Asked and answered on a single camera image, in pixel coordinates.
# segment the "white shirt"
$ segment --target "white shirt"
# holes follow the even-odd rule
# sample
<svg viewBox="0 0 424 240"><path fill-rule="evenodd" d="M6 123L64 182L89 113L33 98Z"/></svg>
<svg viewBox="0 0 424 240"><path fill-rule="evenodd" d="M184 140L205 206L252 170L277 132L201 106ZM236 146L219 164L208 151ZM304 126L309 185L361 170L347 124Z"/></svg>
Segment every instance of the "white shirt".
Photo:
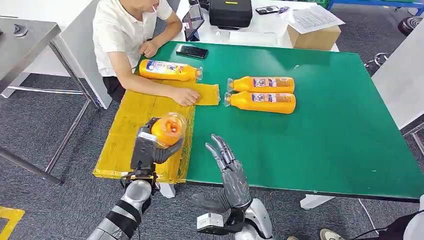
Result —
<svg viewBox="0 0 424 240"><path fill-rule="evenodd" d="M143 12L138 21L119 0L100 0L93 19L93 43L98 71L103 77L116 76L108 53L124 52L132 68L139 62L139 47L153 37L156 17L168 19L172 8L167 0L159 0L156 12Z"/></svg>

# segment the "boy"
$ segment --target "boy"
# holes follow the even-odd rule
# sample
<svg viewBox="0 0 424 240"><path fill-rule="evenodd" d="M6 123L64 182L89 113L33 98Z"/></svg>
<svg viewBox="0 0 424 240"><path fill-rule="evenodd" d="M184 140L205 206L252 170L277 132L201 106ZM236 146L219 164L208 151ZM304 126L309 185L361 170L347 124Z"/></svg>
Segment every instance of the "boy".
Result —
<svg viewBox="0 0 424 240"><path fill-rule="evenodd" d="M165 30L152 39L156 17ZM121 102L125 90L172 98L182 106L193 105L199 94L189 88L153 82L133 74L140 54L153 57L172 40L182 23L167 0L100 0L93 19L93 42L98 71L107 93Z"/></svg>

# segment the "yellow bottle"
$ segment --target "yellow bottle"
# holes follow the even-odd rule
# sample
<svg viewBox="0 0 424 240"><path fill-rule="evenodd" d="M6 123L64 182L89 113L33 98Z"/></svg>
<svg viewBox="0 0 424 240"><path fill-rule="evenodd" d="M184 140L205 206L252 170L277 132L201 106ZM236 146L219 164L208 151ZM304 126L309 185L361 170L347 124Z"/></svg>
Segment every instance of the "yellow bottle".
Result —
<svg viewBox="0 0 424 240"><path fill-rule="evenodd" d="M231 105L243 110L291 114L295 110L296 98L292 93L226 92L224 104L226 107Z"/></svg>
<svg viewBox="0 0 424 240"><path fill-rule="evenodd" d="M169 112L151 127L151 134L156 136L157 143L164 148L175 144L185 132L186 120L175 112Z"/></svg>
<svg viewBox="0 0 424 240"><path fill-rule="evenodd" d="M227 90L292 94L295 91L295 81L288 76L244 76L236 80L228 78Z"/></svg>
<svg viewBox="0 0 424 240"><path fill-rule="evenodd" d="M168 61L143 59L138 66L140 76L148 79L202 80L203 68Z"/></svg>

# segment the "cardboard box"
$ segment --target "cardboard box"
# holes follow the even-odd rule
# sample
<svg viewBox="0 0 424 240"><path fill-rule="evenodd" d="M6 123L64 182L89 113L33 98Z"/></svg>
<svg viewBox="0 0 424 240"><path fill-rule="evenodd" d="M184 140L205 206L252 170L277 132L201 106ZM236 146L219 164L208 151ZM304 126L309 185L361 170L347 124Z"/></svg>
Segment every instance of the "cardboard box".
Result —
<svg viewBox="0 0 424 240"><path fill-rule="evenodd" d="M300 34L290 25L287 26L288 36L294 49L314 49L329 51L339 38L339 26L327 27L321 30Z"/></svg>

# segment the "boy's hand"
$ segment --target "boy's hand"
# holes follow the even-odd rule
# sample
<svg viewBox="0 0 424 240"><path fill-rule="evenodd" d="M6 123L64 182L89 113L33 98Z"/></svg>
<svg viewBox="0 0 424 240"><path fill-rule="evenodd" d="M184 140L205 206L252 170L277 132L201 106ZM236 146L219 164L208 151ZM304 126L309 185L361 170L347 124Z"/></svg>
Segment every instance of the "boy's hand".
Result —
<svg viewBox="0 0 424 240"><path fill-rule="evenodd" d="M151 40L145 41L141 44L138 52L146 58L151 58L158 52L158 46L156 46Z"/></svg>
<svg viewBox="0 0 424 240"><path fill-rule="evenodd" d="M190 88L179 88L173 89L170 96L177 104L187 107L192 106L196 103L200 95Z"/></svg>

